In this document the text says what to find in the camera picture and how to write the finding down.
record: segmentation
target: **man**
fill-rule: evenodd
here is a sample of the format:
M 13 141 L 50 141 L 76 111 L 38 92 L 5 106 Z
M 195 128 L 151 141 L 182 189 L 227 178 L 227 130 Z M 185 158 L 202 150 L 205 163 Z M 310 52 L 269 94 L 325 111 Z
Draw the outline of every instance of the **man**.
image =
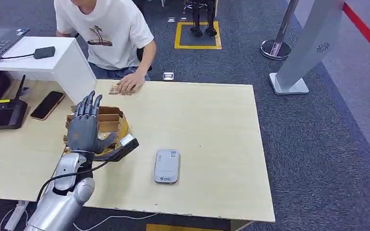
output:
M 76 30 L 89 44 L 89 64 L 97 78 L 121 79 L 118 92 L 137 92 L 157 47 L 132 0 L 54 0 L 58 37 Z M 136 51 L 144 48 L 142 61 Z

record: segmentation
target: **robotic finger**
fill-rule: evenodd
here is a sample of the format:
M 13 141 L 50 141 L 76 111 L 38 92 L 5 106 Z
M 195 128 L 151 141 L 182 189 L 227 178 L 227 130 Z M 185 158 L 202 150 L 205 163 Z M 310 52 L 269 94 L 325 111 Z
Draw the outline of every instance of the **robotic finger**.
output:
M 90 94 L 88 95 L 88 98 L 87 98 L 87 102 L 86 102 L 86 107 L 84 109 L 84 114 L 85 115 L 90 115 L 93 108 L 92 108 L 92 104 L 93 104 L 93 97 L 94 97 L 94 94 L 95 94 L 95 91 L 91 91 Z
M 79 103 L 79 112 L 77 113 L 77 116 L 82 116 L 84 114 L 87 98 L 88 96 L 84 97 L 84 99 Z
M 100 101 L 102 98 L 103 98 L 103 95 L 98 95 L 97 98 L 95 99 L 94 104 L 93 104 L 93 110 L 91 113 L 92 116 L 97 116 L 98 109 L 100 107 Z

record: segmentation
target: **palm tree print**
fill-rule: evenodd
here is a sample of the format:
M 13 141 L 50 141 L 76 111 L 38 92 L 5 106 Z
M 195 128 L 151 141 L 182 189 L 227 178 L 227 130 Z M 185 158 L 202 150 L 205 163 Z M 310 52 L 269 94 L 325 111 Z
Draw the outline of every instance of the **palm tree print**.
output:
M 103 46 L 113 46 L 113 43 L 109 40 L 109 39 L 105 39 L 103 38 L 103 35 L 102 35 L 102 32 L 103 30 L 101 29 L 101 27 L 97 26 L 97 25 L 94 25 L 93 27 L 90 27 L 89 28 L 91 32 L 95 33 L 98 40 L 97 39 L 90 39 L 87 41 L 88 44 L 90 45 L 103 45 Z
M 97 31 L 100 43 L 103 44 L 103 37 L 101 37 L 101 34 L 100 34 L 100 31 L 103 32 L 103 30 L 99 26 L 94 26 L 94 29 Z

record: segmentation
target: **red line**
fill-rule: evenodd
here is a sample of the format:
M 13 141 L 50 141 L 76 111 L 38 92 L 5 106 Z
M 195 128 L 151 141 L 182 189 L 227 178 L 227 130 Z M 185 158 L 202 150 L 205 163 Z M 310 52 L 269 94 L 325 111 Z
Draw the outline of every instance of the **red line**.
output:
M 365 23 L 354 13 L 354 11 L 347 5 L 347 3 L 344 3 L 343 11 L 370 43 L 370 29 L 367 27 L 367 25 L 365 25 Z

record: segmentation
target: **stanchion base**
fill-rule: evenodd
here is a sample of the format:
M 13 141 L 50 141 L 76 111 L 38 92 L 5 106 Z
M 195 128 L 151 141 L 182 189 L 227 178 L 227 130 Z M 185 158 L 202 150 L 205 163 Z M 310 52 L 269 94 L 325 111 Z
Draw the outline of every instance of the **stanchion base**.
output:
M 291 47 L 289 44 L 282 42 L 280 50 L 278 51 L 278 54 L 276 56 L 271 55 L 270 53 L 272 52 L 273 44 L 275 43 L 275 39 L 269 39 L 264 41 L 261 46 L 260 46 L 260 52 L 262 55 L 269 59 L 274 59 L 274 60 L 283 60 L 287 59 L 287 57 L 291 53 Z
M 308 87 L 304 83 L 303 78 L 301 78 L 297 83 L 295 83 L 290 89 L 283 90 L 278 85 L 276 80 L 276 73 L 270 73 L 269 75 L 270 82 L 272 83 L 273 90 L 276 95 L 293 95 L 293 94 L 307 94 Z

